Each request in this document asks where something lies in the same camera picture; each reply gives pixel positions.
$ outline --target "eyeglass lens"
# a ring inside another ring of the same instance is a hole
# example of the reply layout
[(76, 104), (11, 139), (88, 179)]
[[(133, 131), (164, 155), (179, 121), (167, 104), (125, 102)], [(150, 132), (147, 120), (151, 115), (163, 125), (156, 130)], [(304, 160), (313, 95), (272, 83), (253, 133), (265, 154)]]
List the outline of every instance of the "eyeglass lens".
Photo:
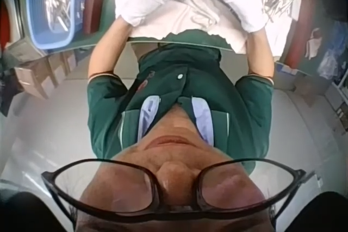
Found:
[[(245, 166), (250, 165), (254, 169), (248, 175)], [(233, 210), (262, 203), (293, 181), (291, 173), (276, 165), (248, 161), (210, 169), (201, 179), (201, 192), (210, 206)], [(146, 172), (116, 163), (81, 163), (59, 174), (55, 183), (71, 198), (112, 212), (144, 210), (153, 198), (153, 184)]]

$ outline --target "mouth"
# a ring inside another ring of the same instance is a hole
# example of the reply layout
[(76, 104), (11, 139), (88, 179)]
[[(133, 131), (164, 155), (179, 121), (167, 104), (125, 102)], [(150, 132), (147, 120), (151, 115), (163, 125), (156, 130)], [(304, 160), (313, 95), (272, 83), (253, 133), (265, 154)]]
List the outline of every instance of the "mouth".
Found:
[(195, 147), (195, 145), (192, 142), (180, 136), (162, 136), (150, 142), (150, 144), (146, 146), (146, 149), (175, 145)]

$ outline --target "black eyeglass frame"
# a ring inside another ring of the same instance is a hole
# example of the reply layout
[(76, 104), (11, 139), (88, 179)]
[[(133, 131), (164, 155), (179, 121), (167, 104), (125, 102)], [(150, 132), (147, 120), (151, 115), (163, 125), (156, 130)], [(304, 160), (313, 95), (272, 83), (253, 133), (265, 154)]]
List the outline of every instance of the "black eyeglass frame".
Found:
[[(263, 202), (260, 202), (258, 204), (251, 205), (245, 208), (219, 209), (209, 205), (204, 200), (204, 197), (202, 195), (201, 184), (202, 184), (204, 175), (207, 172), (209, 172), (211, 169), (222, 166), (222, 165), (229, 165), (229, 164), (235, 164), (239, 162), (248, 162), (248, 161), (256, 161), (256, 162), (260, 161), (260, 162), (267, 162), (267, 163), (273, 164), (279, 168), (282, 168), (288, 171), (294, 177), (294, 180), (287, 188), (285, 188), (279, 194), (269, 199), (266, 199)], [(145, 209), (140, 211), (121, 213), (121, 212), (112, 212), (112, 211), (94, 208), (92, 206), (86, 205), (70, 197), (68, 194), (66, 194), (63, 190), (61, 190), (55, 184), (55, 179), (57, 178), (58, 175), (68, 170), (69, 168), (79, 164), (86, 163), (86, 162), (107, 162), (112, 164), (124, 165), (124, 166), (132, 167), (132, 168), (136, 168), (138, 170), (144, 171), (149, 176), (151, 180), (151, 184), (152, 184), (151, 204)], [(153, 221), (153, 220), (177, 221), (177, 220), (200, 220), (203, 218), (207, 218), (211, 220), (233, 220), (236, 218), (250, 216), (258, 212), (261, 212), (263, 210), (266, 210), (267, 208), (272, 207), (274, 204), (276, 204), (277, 202), (281, 201), (283, 198), (288, 196), (288, 198), (285, 200), (282, 207), (279, 209), (278, 213), (271, 220), (273, 227), (275, 227), (277, 218), (290, 204), (291, 200), (296, 195), (300, 186), (306, 183), (314, 174), (315, 174), (314, 172), (307, 174), (307, 172), (305, 172), (304, 170), (294, 170), (286, 165), (280, 164), (279, 162), (268, 160), (268, 159), (239, 159), (239, 160), (225, 161), (218, 164), (214, 164), (202, 170), (194, 182), (192, 189), (194, 193), (194, 198), (196, 200), (195, 200), (195, 203), (190, 206), (192, 207), (192, 211), (168, 211), (168, 208), (166, 208), (165, 204), (163, 203), (163, 194), (161, 192), (160, 185), (158, 183), (156, 176), (148, 169), (135, 164), (114, 161), (114, 160), (106, 160), (106, 159), (85, 159), (85, 160), (79, 160), (71, 164), (68, 164), (56, 170), (55, 172), (44, 172), (41, 176), (45, 186), (47, 187), (54, 201), (57, 203), (58, 207), (60, 207), (62, 212), (73, 223), (75, 222), (75, 220), (72, 218), (69, 211), (64, 207), (59, 197), (61, 197), (67, 203), (72, 205), (74, 208), (80, 211), (83, 211), (84, 213), (88, 215), (95, 216), (103, 220), (119, 222), (119, 223), (141, 223), (141, 222), (147, 222), (147, 221)]]

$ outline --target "plastic bag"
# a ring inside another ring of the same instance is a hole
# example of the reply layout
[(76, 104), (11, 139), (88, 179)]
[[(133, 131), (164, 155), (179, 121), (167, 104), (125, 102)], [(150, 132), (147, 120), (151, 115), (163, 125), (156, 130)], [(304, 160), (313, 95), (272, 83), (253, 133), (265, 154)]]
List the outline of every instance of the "plastic bag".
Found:
[(318, 68), (318, 73), (320, 76), (331, 80), (334, 76), (338, 74), (338, 63), (337, 57), (333, 50), (328, 50), (324, 55), (324, 58)]
[(331, 31), (330, 41), (328, 43), (328, 49), (318, 68), (320, 76), (331, 80), (333, 77), (338, 75), (338, 59), (344, 53), (347, 44), (347, 23), (335, 21)]

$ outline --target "blue plastic basket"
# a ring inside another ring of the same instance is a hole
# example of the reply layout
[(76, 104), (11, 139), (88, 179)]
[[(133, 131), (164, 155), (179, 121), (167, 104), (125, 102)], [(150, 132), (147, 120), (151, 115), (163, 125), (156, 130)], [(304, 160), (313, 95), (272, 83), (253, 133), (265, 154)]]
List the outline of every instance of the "blue plastic basket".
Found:
[(52, 19), (52, 12), (46, 9), (50, 0), (26, 0), (30, 35), (33, 44), (43, 50), (67, 46), (75, 32), (82, 29), (85, 0), (67, 0), (70, 8), (65, 9), (70, 16), (69, 23), (61, 23), (62, 19)]

